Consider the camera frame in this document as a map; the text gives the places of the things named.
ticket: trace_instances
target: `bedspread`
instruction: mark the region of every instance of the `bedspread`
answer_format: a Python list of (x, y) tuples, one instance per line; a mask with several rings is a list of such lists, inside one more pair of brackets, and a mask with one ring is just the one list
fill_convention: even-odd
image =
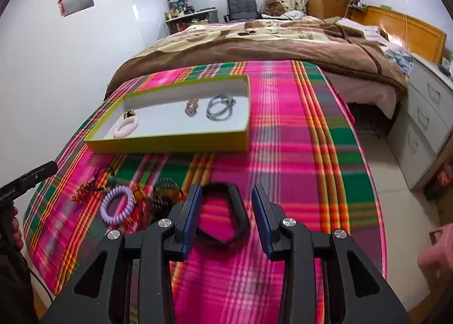
[[(225, 74), (250, 78), (247, 153), (96, 155), (83, 143), (96, 121), (126, 93)], [(171, 264), (178, 324), (276, 323), (284, 265), (269, 262), (260, 246), (250, 202), (257, 183), (264, 185), (271, 201), (308, 228), (328, 233), (341, 227), (350, 232), (386, 276), (384, 228), (368, 166), (346, 109), (313, 64), (222, 63), (129, 80), (80, 127), (57, 163), (57, 175), (39, 185), (24, 217), (31, 259), (53, 293), (61, 290), (107, 231), (99, 213), (101, 192), (81, 203), (70, 200), (105, 163), (112, 165), (117, 177), (139, 182), (148, 191), (161, 177), (173, 178), (184, 192), (192, 183), (225, 181), (236, 184), (244, 199), (251, 232), (242, 245), (218, 251), (196, 242), (186, 262)], [(100, 177), (98, 185), (106, 177)], [(225, 235), (231, 228), (228, 208), (203, 205), (201, 223), (211, 233)], [(320, 277), (317, 267), (318, 322), (323, 323)], [(134, 305), (131, 318), (136, 320)]]
[(379, 43), (347, 26), (314, 17), (302, 21), (254, 20), (223, 25), (193, 25), (155, 42), (125, 62), (107, 87), (106, 98), (121, 83), (144, 74), (220, 62), (298, 60), (321, 69), (395, 88), (399, 98), (407, 83)]

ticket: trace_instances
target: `brown comforter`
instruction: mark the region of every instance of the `brown comforter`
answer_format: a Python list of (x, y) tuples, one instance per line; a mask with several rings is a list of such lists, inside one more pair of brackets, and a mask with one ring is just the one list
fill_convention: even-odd
[(399, 98), (406, 92), (402, 70), (384, 56), (378, 43), (365, 40), (359, 30), (307, 17), (194, 25), (158, 40), (124, 63), (112, 78), (106, 98), (123, 82), (145, 74), (211, 63), (289, 59), (391, 85)]

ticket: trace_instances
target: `metal screw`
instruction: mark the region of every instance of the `metal screw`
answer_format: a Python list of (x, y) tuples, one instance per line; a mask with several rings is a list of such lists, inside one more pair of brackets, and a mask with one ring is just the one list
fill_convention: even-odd
[(296, 221), (293, 218), (285, 218), (283, 220), (283, 224), (287, 227), (294, 227), (296, 225)]
[(334, 235), (335, 235), (336, 238), (343, 239), (343, 238), (346, 238), (347, 233), (343, 229), (336, 229), (334, 231)]
[(120, 235), (121, 235), (121, 233), (119, 231), (114, 230), (114, 231), (110, 231), (107, 234), (107, 237), (109, 238), (109, 240), (116, 240)]
[(171, 225), (171, 220), (165, 218), (165, 219), (161, 219), (159, 221), (159, 227), (162, 227), (162, 228), (166, 228), (166, 227), (169, 227)]

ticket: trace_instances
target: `drawer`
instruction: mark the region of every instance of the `drawer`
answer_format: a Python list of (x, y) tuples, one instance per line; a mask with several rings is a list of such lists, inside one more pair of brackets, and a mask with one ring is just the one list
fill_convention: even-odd
[(439, 113), (448, 128), (453, 125), (453, 91), (435, 74), (414, 60), (409, 82)]
[(449, 135), (449, 128), (435, 109), (411, 85), (407, 87), (407, 111), (436, 154)]
[(413, 119), (401, 111), (387, 139), (409, 189), (429, 170), (436, 154)]

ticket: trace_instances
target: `stuffed teddy bear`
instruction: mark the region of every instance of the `stuffed teddy bear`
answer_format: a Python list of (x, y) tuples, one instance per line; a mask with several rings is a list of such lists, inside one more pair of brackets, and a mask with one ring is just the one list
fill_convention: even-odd
[(263, 13), (269, 16), (281, 16), (286, 12), (280, 0), (266, 0)]

